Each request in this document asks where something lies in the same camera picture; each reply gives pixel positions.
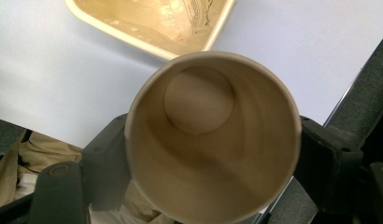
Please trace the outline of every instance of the white tabletop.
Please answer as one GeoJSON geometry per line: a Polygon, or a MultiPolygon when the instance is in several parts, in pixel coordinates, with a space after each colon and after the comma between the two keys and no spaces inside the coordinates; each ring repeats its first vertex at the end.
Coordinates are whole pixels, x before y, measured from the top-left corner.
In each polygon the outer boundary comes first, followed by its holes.
{"type": "MultiPolygon", "coordinates": [[[[323,124],[383,38],[383,0],[238,0],[215,50],[262,63],[323,124]]],[[[64,1],[0,0],[0,119],[85,147],[163,62],[64,1]]]]}

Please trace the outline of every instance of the beige fabric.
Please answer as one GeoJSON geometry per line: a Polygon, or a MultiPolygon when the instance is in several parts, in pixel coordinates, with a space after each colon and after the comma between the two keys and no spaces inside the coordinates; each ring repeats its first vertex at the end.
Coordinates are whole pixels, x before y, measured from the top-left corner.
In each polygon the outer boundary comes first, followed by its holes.
{"type": "Polygon", "coordinates": [[[0,207],[11,203],[14,199],[17,184],[18,150],[24,134],[0,160],[0,207]]]}
{"type": "Polygon", "coordinates": [[[31,134],[28,141],[22,142],[24,135],[25,132],[0,160],[0,207],[14,201],[16,190],[24,190],[22,183],[17,186],[20,175],[37,175],[54,163],[81,159],[81,149],[78,147],[36,132],[31,134]]]}
{"type": "MultiPolygon", "coordinates": [[[[81,148],[71,146],[41,133],[33,132],[28,141],[20,139],[0,161],[0,207],[35,190],[37,175],[46,167],[61,162],[81,160],[81,148]]],[[[153,209],[132,181],[119,210],[90,210],[92,224],[172,224],[174,220],[153,209]]]]}

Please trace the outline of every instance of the floor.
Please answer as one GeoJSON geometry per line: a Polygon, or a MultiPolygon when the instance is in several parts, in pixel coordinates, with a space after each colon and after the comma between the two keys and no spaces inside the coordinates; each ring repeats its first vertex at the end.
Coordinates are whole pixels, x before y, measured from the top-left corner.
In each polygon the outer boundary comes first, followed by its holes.
{"type": "Polygon", "coordinates": [[[22,127],[0,120],[0,155],[4,155],[9,150],[23,130],[22,127]]]}
{"type": "MultiPolygon", "coordinates": [[[[375,111],[372,108],[383,108],[383,42],[363,69],[352,92],[347,97],[349,99],[344,100],[342,103],[343,106],[337,109],[335,116],[331,118],[332,122],[328,123],[327,128],[332,133],[343,136],[350,143],[354,143],[355,146],[359,146],[364,142],[364,137],[372,131],[372,125],[375,124],[372,120],[381,113],[381,109],[375,111]],[[372,107],[370,103],[374,103],[374,101],[371,99],[376,99],[375,102],[381,103],[372,107]],[[354,125],[353,122],[349,121],[355,120],[356,106],[358,111],[363,112],[363,122],[354,122],[354,125]]],[[[0,155],[9,150],[23,130],[22,127],[0,120],[0,155]]],[[[297,182],[290,186],[290,190],[286,191],[286,194],[289,195],[285,195],[286,197],[282,197],[281,201],[278,202],[277,209],[274,210],[272,218],[270,218],[270,223],[301,223],[301,219],[311,220],[313,216],[310,216],[310,213],[315,215],[315,207],[301,188],[297,182]]]]}

